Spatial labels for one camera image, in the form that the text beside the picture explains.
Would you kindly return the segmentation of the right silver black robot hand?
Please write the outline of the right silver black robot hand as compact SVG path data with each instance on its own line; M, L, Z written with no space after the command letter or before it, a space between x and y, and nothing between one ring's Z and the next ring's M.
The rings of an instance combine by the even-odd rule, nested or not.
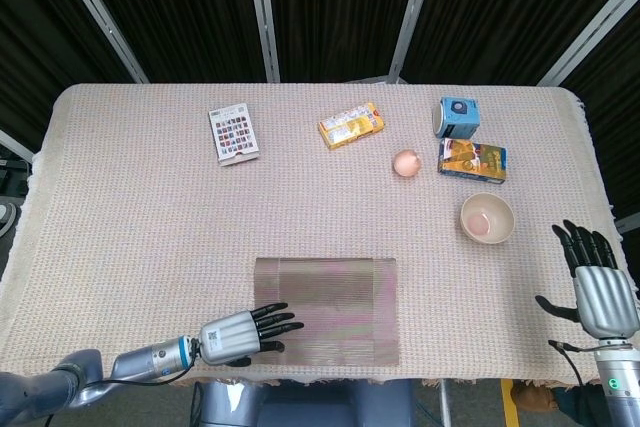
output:
M576 306L558 306L542 295L535 297L537 304L554 317L580 324L596 340L632 338L639 332L635 294L609 241L567 219L552 231L563 250Z

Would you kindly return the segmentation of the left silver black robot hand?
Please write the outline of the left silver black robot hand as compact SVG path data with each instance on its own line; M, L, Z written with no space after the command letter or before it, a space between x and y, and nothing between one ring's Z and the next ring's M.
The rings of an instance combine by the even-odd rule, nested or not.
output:
M287 308L287 303L278 302L205 324L199 333L201 359L210 366L244 367L258 353L283 352L285 345L277 338L304 328Z

